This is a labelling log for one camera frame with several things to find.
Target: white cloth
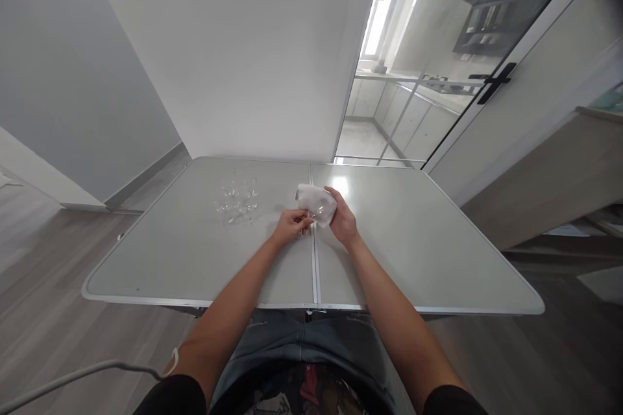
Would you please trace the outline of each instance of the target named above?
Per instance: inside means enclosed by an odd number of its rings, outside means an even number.
[[[310,217],[320,227],[327,227],[333,220],[333,214],[335,214],[337,209],[337,201],[331,193],[323,188],[300,184],[297,189],[296,199],[299,202],[299,209],[307,209]]]

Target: jeans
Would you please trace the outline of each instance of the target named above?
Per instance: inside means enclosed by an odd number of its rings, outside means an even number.
[[[212,405],[243,374],[273,360],[329,363],[374,390],[394,413],[414,413],[374,323],[365,313],[294,319],[291,311],[256,309],[216,386]]]

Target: black shirt sleeve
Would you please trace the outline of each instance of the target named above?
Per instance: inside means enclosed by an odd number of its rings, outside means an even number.
[[[169,376],[151,388],[134,415],[205,415],[206,398],[199,383],[186,375]]]
[[[487,415],[487,412],[466,390],[440,386],[426,399],[424,415]]]

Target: glass door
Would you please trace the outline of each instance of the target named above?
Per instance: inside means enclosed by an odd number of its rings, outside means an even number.
[[[420,169],[549,2],[373,0],[334,163]]]

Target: gray wall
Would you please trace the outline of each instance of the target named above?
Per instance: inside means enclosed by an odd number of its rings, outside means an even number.
[[[0,126],[95,198],[180,142],[108,0],[0,12]]]

